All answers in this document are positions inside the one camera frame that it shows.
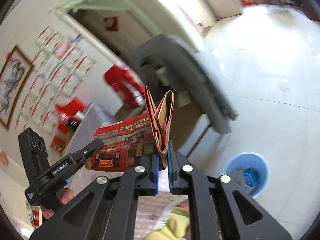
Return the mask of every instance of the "human hand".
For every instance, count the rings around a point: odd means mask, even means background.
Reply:
[[[189,211],[189,200],[185,200],[181,202],[180,204],[177,205],[177,207],[180,207]]]
[[[74,197],[73,190],[71,188],[65,188],[64,193],[61,198],[62,204],[69,203],[71,201],[71,199],[73,199],[73,197]],[[42,215],[46,219],[49,219],[50,217],[52,217],[54,215],[50,210],[48,210],[44,206],[41,206],[41,211],[42,211]]]

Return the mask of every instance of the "framed painting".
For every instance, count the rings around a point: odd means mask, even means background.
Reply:
[[[19,95],[33,65],[16,45],[0,72],[0,122],[9,130]]]

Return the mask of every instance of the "yellow sleeve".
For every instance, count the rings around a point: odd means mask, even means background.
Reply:
[[[189,212],[183,208],[174,207],[166,226],[152,232],[144,240],[180,240],[186,234],[189,224]]]

